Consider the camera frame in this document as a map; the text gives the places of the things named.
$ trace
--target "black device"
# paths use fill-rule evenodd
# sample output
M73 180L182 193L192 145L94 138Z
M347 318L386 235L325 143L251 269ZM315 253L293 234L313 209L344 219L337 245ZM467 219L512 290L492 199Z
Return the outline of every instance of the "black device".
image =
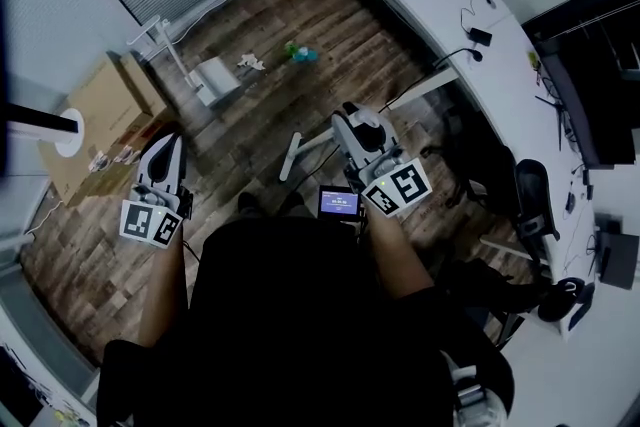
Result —
M349 187L321 185L318 195L318 219L360 222L360 194L355 194Z
M558 99L555 99L556 100L555 103L551 103L545 100L544 98L540 98L539 96L536 96L536 99L540 100L542 103L547 104L549 107L552 107L556 111L556 117L558 119L558 151L562 151L562 129L563 129L562 119L563 119L564 113L566 112L566 109L562 104L562 102L560 102Z
M640 237L622 233L600 233L598 249L601 259L600 281L631 290L638 263Z
M634 123L627 112L634 101L606 35L595 25L539 43L536 49L553 86L550 94L571 120L585 167L611 169L635 162Z
M490 32L481 31L480 29L472 27L471 29L469 29L469 32L467 34L469 35L469 39L474 43L479 43L480 45L484 45L485 47L491 45L493 34L491 34Z
M564 209L567 213L572 214L573 209L576 208L576 195L573 192L569 192L567 195L567 203L564 206Z

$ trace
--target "white desk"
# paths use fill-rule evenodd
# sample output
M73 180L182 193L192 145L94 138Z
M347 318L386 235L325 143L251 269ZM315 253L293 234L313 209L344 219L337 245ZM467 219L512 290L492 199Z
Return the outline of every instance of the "white desk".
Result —
M480 63L473 61L468 52L462 52L451 58L451 65L516 161L538 160L547 169L554 221L560 233L559 241L551 236L545 240L554 280L574 276L591 281L591 260L586 248L593 233L594 214L591 203L581 199L584 187L579 173L572 187L577 198L575 210L566 215L564 209L573 178L571 171L581 161L566 140L562 152L558 151L556 113L535 99L536 95L547 98L547 94L543 86L536 84L536 72L527 56L533 45L520 24L502 0L491 0L493 5L487 0L473 0L476 16L464 12L465 27L493 34L490 48L474 47L460 24L460 11L469 8L470 0L391 1L442 56L463 47L482 52L484 59ZM570 317L559 325L564 337L568 335Z

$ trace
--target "desk leg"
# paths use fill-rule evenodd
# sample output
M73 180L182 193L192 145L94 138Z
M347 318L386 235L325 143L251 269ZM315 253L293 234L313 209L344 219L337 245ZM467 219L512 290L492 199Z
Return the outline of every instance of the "desk leg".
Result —
M440 86L444 86L449 82L453 82L458 78L458 74L456 70L453 68L447 68L435 75L429 77L424 82L421 82L417 86L413 87L405 94L403 94L400 98L398 98L395 102L389 105L389 110L395 110L398 107L403 106L406 103L409 103L416 98L421 97L422 95L426 95L427 93L433 91L434 89L438 89Z
M320 146L321 144L326 143L333 139L333 128L329 128L322 132L320 135L314 137L310 141L304 143L300 146L300 141L302 141L302 134L300 132L296 132L293 134L291 138L291 143L289 144L289 150L284 157L284 162L282 163L282 169L280 170L280 181L286 182L289 177L289 171L291 171L291 166L296 160L296 157L306 153L316 146Z
M527 253L526 250L517 242L509 242L497 237L492 237L491 235L482 235L480 237L480 242L485 246L499 249L500 251L504 251L505 253L511 253L512 255L526 258L527 260L532 260L531 256L529 256L529 253ZM549 265L549 262L544 258L540 259L540 263L542 265Z

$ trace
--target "display screen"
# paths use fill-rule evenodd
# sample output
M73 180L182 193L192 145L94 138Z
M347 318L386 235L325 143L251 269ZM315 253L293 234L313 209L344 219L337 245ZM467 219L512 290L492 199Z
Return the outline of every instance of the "display screen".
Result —
M328 214L358 215L358 195L349 192L322 191L320 210Z

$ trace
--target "white base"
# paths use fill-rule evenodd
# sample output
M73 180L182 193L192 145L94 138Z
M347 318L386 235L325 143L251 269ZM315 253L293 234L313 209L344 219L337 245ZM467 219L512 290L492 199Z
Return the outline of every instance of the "white base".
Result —
M82 141L84 140L84 119L82 119L82 114L80 114L78 109L67 109L60 117L72 119L78 123L78 133L74 134L68 143L56 143L56 150L58 150L61 156L66 158L73 157L82 147Z
M196 94L205 106L210 106L240 87L240 82L222 62L214 57L195 67L189 78L196 87Z
M286 182L287 178L289 178L289 172L291 171L291 166L293 166L293 161L296 159L298 155L298 145L302 140L302 134L300 132L295 132L293 137L291 138L291 144L289 144L289 151L284 157L284 163L282 164L282 170L280 171L280 181Z

